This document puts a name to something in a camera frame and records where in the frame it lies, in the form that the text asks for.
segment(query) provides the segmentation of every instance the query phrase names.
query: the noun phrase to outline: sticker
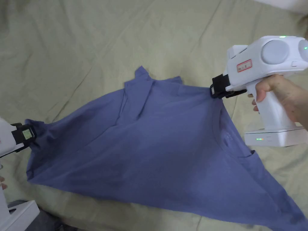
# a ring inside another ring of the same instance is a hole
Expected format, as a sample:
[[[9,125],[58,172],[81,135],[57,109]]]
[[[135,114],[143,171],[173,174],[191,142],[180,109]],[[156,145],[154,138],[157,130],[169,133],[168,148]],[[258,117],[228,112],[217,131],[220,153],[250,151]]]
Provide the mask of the sticker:
[[[251,59],[237,65],[237,72],[245,71],[250,68],[252,68]]]

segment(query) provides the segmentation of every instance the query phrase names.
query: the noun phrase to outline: white object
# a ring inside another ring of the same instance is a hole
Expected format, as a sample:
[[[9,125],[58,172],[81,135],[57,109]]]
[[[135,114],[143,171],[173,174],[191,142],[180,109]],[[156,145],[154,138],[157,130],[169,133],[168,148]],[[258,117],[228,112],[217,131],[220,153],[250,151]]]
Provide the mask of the white object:
[[[12,135],[12,131],[15,130],[17,130],[15,126],[10,125],[0,117],[0,157],[24,146],[23,143],[16,144]]]
[[[24,137],[22,138],[24,141],[33,139],[33,133],[27,126],[17,130],[16,126],[12,126],[0,118],[0,157],[25,147],[24,143],[18,143],[12,132],[16,131],[19,134],[23,134]],[[24,231],[38,214],[39,208],[35,201],[28,201],[8,209],[0,185],[0,231]]]
[[[256,99],[256,84],[262,78],[280,74],[291,76],[308,68],[308,41],[295,36],[265,36],[249,46],[228,50],[224,72],[229,76],[226,91],[247,89]],[[286,147],[308,141],[308,132],[292,122],[273,92],[257,103],[264,129],[246,132],[247,145]]]

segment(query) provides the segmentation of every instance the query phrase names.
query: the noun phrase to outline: beige bedsheet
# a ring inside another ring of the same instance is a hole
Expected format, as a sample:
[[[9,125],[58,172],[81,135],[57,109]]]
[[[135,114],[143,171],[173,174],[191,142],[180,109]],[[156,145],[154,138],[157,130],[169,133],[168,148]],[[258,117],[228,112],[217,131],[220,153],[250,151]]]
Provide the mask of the beige bedsheet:
[[[0,116],[52,122],[120,89],[143,65],[157,79],[210,86],[226,51],[264,35],[303,36],[300,15],[250,0],[3,0]],[[293,77],[308,88],[307,73]],[[258,114],[245,95],[225,100],[239,132]],[[255,148],[308,216],[307,145]],[[8,201],[35,199],[70,225],[96,230],[268,230],[195,214],[99,201],[26,181],[30,150],[3,158]]]

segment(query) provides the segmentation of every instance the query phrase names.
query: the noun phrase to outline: finger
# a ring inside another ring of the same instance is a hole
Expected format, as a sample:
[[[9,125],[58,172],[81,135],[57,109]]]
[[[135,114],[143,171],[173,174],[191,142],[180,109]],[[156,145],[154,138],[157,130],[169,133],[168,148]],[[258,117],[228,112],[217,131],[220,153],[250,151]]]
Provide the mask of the finger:
[[[1,184],[1,186],[2,186],[2,189],[3,189],[3,190],[7,188],[7,185],[6,185],[6,184]]]
[[[257,90],[257,102],[261,102],[266,97],[266,91],[264,90]]]

